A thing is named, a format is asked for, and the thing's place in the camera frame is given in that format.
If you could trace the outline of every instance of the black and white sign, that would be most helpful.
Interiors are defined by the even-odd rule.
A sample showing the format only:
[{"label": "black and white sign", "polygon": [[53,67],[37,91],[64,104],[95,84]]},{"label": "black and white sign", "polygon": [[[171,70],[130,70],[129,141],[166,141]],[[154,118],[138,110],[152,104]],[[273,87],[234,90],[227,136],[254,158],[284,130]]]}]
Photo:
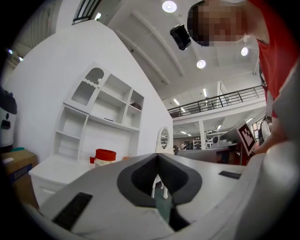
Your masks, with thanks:
[{"label": "black and white sign", "polygon": [[238,125],[236,127],[236,130],[238,131],[240,139],[241,139],[242,143],[244,144],[246,152],[249,156],[255,147],[255,139],[246,123],[244,123],[242,125]]}]

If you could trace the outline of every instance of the cabinet door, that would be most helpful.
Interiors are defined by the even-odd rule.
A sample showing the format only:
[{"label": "cabinet door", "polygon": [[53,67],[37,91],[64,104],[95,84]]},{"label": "cabinet door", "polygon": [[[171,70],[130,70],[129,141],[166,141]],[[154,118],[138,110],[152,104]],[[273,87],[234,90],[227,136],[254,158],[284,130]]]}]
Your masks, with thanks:
[{"label": "cabinet door", "polygon": [[64,103],[84,113],[90,113],[100,89],[109,75],[110,72],[107,69],[93,62],[76,79]]}]

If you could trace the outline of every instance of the cabinet drawer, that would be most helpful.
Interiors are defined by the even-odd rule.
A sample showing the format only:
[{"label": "cabinet drawer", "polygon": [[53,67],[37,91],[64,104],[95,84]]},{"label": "cabinet drawer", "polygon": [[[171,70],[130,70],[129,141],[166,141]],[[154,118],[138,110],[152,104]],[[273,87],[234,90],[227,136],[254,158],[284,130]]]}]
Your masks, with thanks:
[{"label": "cabinet drawer", "polygon": [[33,191],[39,207],[53,194],[62,189],[65,185],[52,183],[34,176],[31,176]]}]

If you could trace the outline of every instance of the round ceiling light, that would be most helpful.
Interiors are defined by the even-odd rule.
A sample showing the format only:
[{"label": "round ceiling light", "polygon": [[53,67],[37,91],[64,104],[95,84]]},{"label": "round ceiling light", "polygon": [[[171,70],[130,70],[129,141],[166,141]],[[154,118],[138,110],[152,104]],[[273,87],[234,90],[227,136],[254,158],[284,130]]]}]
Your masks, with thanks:
[{"label": "round ceiling light", "polygon": [[177,9],[176,3],[172,1],[166,1],[163,3],[163,10],[167,13],[173,13]]},{"label": "round ceiling light", "polygon": [[197,62],[197,68],[204,68],[206,65],[206,62],[204,60],[200,60]]},{"label": "round ceiling light", "polygon": [[246,56],[248,54],[248,49],[246,47],[243,47],[240,53],[242,54],[242,56]]}]

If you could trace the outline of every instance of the metal railing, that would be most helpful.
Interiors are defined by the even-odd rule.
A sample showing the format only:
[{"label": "metal railing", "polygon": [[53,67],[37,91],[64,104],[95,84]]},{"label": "metal railing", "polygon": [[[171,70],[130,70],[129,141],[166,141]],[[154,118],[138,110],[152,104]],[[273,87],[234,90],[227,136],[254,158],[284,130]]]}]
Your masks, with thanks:
[{"label": "metal railing", "polygon": [[82,0],[75,13],[73,24],[90,20],[100,2],[101,0]]},{"label": "metal railing", "polygon": [[172,118],[177,118],[264,97],[265,93],[262,86],[256,86],[171,108],[168,112]]}]

